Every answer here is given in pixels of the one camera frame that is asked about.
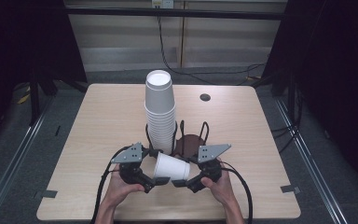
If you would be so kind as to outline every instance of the stack of cups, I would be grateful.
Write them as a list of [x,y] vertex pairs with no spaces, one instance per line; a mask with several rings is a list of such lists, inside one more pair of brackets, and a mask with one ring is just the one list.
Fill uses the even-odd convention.
[[175,131],[175,100],[169,73],[156,70],[147,75],[145,110],[147,131],[154,149],[172,153]]

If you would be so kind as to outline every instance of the wooden table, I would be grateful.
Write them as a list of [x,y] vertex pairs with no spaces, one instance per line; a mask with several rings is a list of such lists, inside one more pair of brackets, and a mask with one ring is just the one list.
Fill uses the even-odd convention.
[[[229,143],[221,159],[233,165],[252,192],[254,218],[296,218],[300,210],[255,90],[250,87],[174,85],[176,120],[186,122],[185,133],[200,134],[203,121],[210,126],[207,145]],[[200,96],[208,93],[211,100]],[[145,136],[145,85],[93,84],[79,109],[48,190],[37,211],[41,220],[90,220],[101,175],[114,153]],[[156,160],[146,157],[144,172],[151,176]],[[190,178],[200,172],[191,165]],[[246,193],[230,174],[244,217],[248,217]],[[223,207],[208,189],[194,194],[171,183],[148,194],[136,192],[118,207],[117,220],[217,220]]]

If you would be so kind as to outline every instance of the white paper cup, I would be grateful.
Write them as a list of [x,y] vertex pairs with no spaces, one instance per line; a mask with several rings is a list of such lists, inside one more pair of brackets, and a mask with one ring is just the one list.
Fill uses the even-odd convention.
[[154,177],[170,177],[171,180],[187,180],[190,173],[190,164],[159,153]]
[[175,106],[169,73],[156,70],[147,75],[145,107],[150,113],[166,114]]

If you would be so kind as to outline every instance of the white wall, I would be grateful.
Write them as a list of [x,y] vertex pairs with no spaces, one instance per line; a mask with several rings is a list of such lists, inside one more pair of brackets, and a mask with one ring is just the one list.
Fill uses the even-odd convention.
[[[65,0],[65,4],[151,7],[151,0]],[[176,0],[174,8],[283,12],[285,1]],[[87,72],[164,67],[155,17],[70,15],[70,20]],[[161,26],[171,67],[246,66],[267,60],[279,22],[161,18]]]

